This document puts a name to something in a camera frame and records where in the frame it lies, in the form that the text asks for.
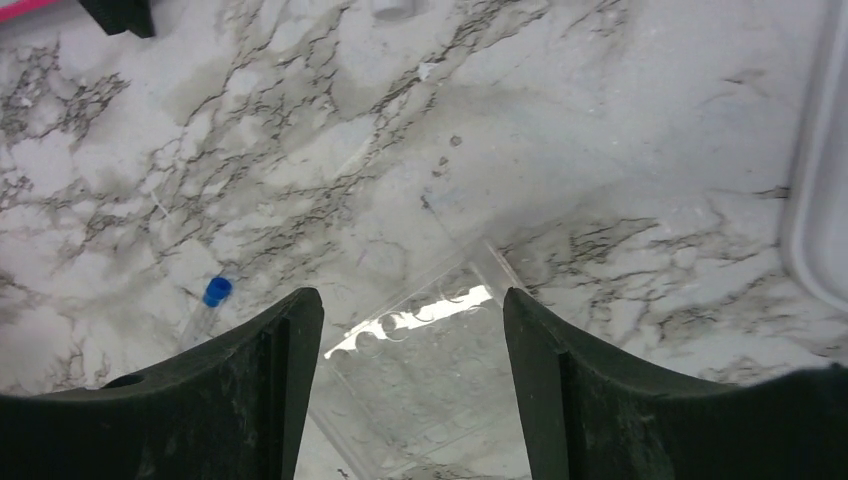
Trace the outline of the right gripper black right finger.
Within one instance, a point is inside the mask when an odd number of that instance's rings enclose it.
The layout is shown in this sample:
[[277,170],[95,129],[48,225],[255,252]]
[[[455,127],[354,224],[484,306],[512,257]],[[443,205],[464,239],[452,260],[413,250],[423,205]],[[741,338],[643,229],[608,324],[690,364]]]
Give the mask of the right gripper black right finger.
[[847,370],[742,387],[631,355],[525,291],[503,304],[535,479],[843,479]]

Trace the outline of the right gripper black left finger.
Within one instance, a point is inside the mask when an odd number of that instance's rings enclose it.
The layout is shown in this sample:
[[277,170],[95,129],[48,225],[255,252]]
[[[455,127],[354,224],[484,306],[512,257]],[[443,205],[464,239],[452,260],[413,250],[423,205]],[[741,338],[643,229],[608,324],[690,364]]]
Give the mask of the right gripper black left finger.
[[290,479],[324,309],[300,288],[105,386],[1,399],[5,479]]

